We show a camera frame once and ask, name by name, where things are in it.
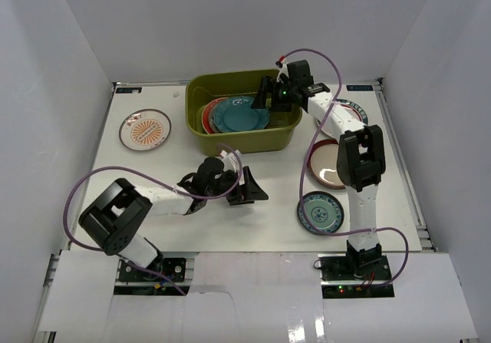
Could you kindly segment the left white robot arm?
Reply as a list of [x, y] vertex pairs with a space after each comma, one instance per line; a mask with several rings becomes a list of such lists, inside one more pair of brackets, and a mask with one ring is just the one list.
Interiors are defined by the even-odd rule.
[[116, 179], [82, 212], [78, 224], [106, 255], [126, 259], [144, 280], [153, 281], [162, 272], [163, 254], [138, 234], [143, 221], [151, 216], [194, 214], [210, 197], [225, 197], [230, 206], [269, 198], [249, 167], [241, 167], [228, 153], [221, 159], [207, 157], [196, 172], [169, 189]]

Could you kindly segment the orange sunburst plate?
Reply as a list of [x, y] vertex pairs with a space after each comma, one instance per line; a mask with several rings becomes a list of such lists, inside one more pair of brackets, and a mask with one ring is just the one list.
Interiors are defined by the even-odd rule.
[[128, 150], [146, 152], [161, 147], [169, 138], [172, 123], [169, 117], [157, 109], [138, 110], [121, 123], [118, 137]]

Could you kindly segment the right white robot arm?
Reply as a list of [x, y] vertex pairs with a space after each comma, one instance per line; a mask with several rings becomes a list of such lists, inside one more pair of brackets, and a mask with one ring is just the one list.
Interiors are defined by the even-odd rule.
[[316, 83], [306, 60], [280, 58], [276, 78], [263, 77], [254, 108], [283, 111], [301, 107], [326, 127], [338, 142], [336, 170], [347, 190], [350, 230], [346, 269], [355, 280], [365, 280], [382, 257], [375, 229], [376, 197], [386, 170], [384, 138], [378, 125], [354, 119], [323, 83]]

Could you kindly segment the teal scalloped plate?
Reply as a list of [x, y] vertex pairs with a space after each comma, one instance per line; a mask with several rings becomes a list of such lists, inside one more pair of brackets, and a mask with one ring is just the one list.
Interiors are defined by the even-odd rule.
[[210, 114], [214, 126], [221, 133], [262, 130], [269, 124], [267, 109], [252, 108], [253, 97], [235, 96], [221, 100]]

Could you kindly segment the dark red rimmed plate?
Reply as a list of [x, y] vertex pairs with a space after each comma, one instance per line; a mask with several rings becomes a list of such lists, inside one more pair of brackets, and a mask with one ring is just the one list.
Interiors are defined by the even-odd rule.
[[308, 172], [321, 185], [333, 190], [344, 189], [337, 172], [338, 142], [325, 139], [316, 142], [308, 158]]

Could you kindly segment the grey deer plate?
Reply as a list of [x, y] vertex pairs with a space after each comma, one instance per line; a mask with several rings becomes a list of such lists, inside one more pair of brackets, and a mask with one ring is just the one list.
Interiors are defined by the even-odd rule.
[[209, 115], [208, 115], [209, 126], [210, 126], [211, 130], [213, 131], [213, 133], [219, 134], [220, 130], [217, 128], [217, 126], [215, 125], [215, 122], [214, 122], [214, 111], [215, 111], [214, 107], [212, 107], [209, 111]]

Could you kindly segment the red and teal plate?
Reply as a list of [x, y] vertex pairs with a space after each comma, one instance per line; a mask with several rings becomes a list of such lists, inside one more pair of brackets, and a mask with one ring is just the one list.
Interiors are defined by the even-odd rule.
[[214, 134], [209, 126], [208, 115], [209, 111], [212, 107], [216, 107], [216, 105], [223, 100], [223, 97], [216, 98], [210, 101], [204, 108], [201, 116], [201, 124], [206, 134]]

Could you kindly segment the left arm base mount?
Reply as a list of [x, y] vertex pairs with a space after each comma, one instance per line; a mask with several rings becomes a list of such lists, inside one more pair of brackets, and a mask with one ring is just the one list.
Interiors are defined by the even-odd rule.
[[148, 267], [150, 272], [121, 261], [114, 285], [115, 295], [184, 296], [190, 288], [193, 269], [183, 257], [165, 257]]

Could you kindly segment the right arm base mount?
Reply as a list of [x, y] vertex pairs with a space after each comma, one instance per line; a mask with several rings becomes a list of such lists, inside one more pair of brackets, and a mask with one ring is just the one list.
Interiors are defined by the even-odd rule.
[[386, 256], [365, 271], [355, 272], [345, 256], [319, 256], [313, 268], [320, 272], [324, 300], [395, 297], [392, 284], [382, 286], [392, 278]]

